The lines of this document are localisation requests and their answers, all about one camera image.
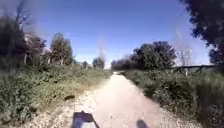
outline dirt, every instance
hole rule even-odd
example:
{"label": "dirt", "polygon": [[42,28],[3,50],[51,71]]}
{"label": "dirt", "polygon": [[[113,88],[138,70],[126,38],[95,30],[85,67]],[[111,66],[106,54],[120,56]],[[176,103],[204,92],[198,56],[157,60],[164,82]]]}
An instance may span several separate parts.
{"label": "dirt", "polygon": [[117,74],[98,89],[42,113],[22,127],[79,128],[78,125],[82,128],[200,128],[175,118]]}

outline grass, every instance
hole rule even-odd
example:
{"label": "grass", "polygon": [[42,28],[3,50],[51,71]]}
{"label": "grass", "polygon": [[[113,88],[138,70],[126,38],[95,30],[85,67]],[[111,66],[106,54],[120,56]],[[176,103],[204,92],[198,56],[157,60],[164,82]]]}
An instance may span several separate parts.
{"label": "grass", "polygon": [[19,126],[30,121],[47,108],[93,88],[110,74],[110,71],[100,69],[53,65],[2,72],[0,126]]}
{"label": "grass", "polygon": [[126,71],[125,76],[147,97],[181,118],[205,128],[224,127],[224,76],[214,70],[188,77],[170,71]]}

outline leafy tree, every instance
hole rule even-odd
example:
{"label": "leafy tree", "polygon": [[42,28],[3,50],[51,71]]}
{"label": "leafy tree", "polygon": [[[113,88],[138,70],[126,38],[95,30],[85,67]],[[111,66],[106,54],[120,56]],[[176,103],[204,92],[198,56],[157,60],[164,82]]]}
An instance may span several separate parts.
{"label": "leafy tree", "polygon": [[137,69],[156,69],[173,66],[175,58],[172,46],[165,41],[159,41],[134,49],[132,61]]}
{"label": "leafy tree", "polygon": [[131,69],[132,65],[133,63],[130,58],[124,58],[118,61],[112,61],[111,69],[113,70]]}
{"label": "leafy tree", "polygon": [[93,59],[92,65],[94,68],[101,68],[101,69],[103,69],[105,66],[104,60],[101,59],[100,57]]}
{"label": "leafy tree", "polygon": [[201,37],[211,46],[210,61],[224,63],[224,1],[180,0],[190,13],[194,25],[192,34]]}
{"label": "leafy tree", "polygon": [[23,30],[15,20],[3,16],[0,18],[0,59],[1,66],[4,63],[19,64],[27,51]]}
{"label": "leafy tree", "polygon": [[51,59],[53,62],[60,62],[61,65],[69,65],[73,62],[70,40],[65,39],[61,33],[57,33],[53,37]]}
{"label": "leafy tree", "polygon": [[39,63],[45,48],[45,40],[36,35],[25,35],[26,45],[28,46],[27,58],[31,64]]}
{"label": "leafy tree", "polygon": [[83,68],[85,68],[85,69],[87,69],[88,68],[88,63],[86,62],[86,61],[84,61],[83,63],[82,63],[82,66],[83,66]]}

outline sky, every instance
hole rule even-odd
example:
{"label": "sky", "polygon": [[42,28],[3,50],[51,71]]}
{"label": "sky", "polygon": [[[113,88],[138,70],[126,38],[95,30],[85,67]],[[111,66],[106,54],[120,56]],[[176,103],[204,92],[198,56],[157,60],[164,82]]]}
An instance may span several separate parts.
{"label": "sky", "polygon": [[209,64],[205,42],[191,36],[192,25],[178,0],[38,0],[35,28],[50,46],[55,33],[71,40],[78,61],[92,63],[104,44],[106,67],[143,43],[177,43],[176,29],[192,48],[194,64]]}

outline vegetation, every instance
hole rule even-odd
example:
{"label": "vegetation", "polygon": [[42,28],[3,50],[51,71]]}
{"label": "vegetation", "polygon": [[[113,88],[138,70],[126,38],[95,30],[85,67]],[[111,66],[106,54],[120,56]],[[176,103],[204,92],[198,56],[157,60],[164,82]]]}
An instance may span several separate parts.
{"label": "vegetation", "polygon": [[139,86],[146,96],[185,119],[195,119],[203,127],[222,127],[223,76],[204,71],[186,77],[171,71],[127,71],[125,76]]}
{"label": "vegetation", "polygon": [[174,65],[175,50],[168,42],[158,41],[143,44],[133,50],[128,58],[113,61],[112,69],[158,69],[169,68]]}
{"label": "vegetation", "polygon": [[18,127],[111,74],[102,70],[104,62],[99,59],[95,67],[100,68],[78,64],[63,34],[55,34],[46,50],[45,40],[25,34],[21,15],[0,17],[0,127]]}
{"label": "vegetation", "polygon": [[64,39],[63,34],[57,33],[51,43],[51,59],[53,62],[60,62],[61,65],[72,63],[72,48],[70,41]]}
{"label": "vegetation", "polygon": [[101,59],[100,57],[93,59],[93,63],[92,63],[94,68],[100,68],[103,69],[105,66],[105,62],[103,59]]}
{"label": "vegetation", "polygon": [[210,60],[214,64],[224,63],[224,1],[180,0],[186,5],[193,24],[193,36],[201,37],[211,46]]}

